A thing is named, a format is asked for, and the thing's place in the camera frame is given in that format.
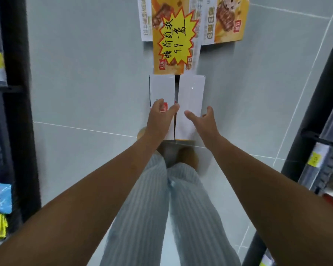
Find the light blue pants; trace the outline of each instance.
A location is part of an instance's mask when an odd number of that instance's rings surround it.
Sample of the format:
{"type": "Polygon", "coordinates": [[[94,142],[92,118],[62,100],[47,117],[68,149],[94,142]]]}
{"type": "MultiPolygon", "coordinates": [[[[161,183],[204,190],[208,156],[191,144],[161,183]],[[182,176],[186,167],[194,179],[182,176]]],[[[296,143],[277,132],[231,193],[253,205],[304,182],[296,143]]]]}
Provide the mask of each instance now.
{"type": "Polygon", "coordinates": [[[159,266],[168,212],[181,266],[239,266],[196,171],[154,154],[110,229],[100,266],[159,266]]]}

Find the foot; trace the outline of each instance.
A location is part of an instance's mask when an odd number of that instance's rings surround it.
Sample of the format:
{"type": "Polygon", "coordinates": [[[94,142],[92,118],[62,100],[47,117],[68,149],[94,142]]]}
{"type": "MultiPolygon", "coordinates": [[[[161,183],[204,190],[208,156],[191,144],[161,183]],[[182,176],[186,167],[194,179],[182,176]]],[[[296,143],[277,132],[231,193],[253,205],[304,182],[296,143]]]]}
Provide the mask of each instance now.
{"type": "MultiPolygon", "coordinates": [[[[142,136],[144,135],[144,133],[146,132],[146,127],[142,128],[138,134],[137,134],[137,140],[141,139],[142,136]]],[[[160,144],[159,147],[157,148],[157,151],[160,155],[163,155],[163,147],[162,145],[160,144]]]]}
{"type": "Polygon", "coordinates": [[[199,158],[197,157],[197,154],[192,147],[184,147],[179,150],[176,157],[176,163],[179,162],[185,163],[197,170],[199,165],[199,158]]]}

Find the blue package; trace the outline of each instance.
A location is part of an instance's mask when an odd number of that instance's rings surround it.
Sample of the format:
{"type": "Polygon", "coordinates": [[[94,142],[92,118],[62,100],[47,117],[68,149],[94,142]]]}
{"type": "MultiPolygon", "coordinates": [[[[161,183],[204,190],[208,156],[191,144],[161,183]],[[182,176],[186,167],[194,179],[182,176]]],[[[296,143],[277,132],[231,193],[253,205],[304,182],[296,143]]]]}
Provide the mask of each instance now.
{"type": "Polygon", "coordinates": [[[11,185],[0,183],[0,213],[12,212],[11,185]]]}

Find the hand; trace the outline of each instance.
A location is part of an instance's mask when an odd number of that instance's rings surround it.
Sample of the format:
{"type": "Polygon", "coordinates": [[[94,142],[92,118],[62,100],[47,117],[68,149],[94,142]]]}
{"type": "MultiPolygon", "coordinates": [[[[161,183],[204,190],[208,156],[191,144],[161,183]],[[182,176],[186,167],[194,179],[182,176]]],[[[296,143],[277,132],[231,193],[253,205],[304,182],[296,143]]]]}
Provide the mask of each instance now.
{"type": "Polygon", "coordinates": [[[214,120],[213,108],[208,106],[207,113],[202,117],[197,117],[188,110],[185,111],[185,116],[195,125],[205,147],[211,150],[211,148],[217,144],[217,139],[221,136],[218,132],[216,121],[214,120]]]}
{"type": "Polygon", "coordinates": [[[153,140],[158,142],[158,145],[164,140],[168,133],[171,120],[176,112],[179,110],[179,104],[174,104],[166,112],[160,110],[164,107],[164,99],[157,100],[149,113],[146,135],[150,136],[153,140]]]}

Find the pants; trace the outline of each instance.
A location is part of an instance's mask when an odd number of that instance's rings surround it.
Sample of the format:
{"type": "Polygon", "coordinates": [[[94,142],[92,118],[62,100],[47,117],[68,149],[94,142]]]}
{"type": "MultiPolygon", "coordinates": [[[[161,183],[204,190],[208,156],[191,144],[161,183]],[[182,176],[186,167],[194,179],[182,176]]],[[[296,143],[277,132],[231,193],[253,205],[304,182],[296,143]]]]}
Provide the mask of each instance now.
{"type": "Polygon", "coordinates": [[[159,266],[168,212],[181,266],[239,266],[196,171],[154,154],[111,226],[100,266],[159,266]]]}

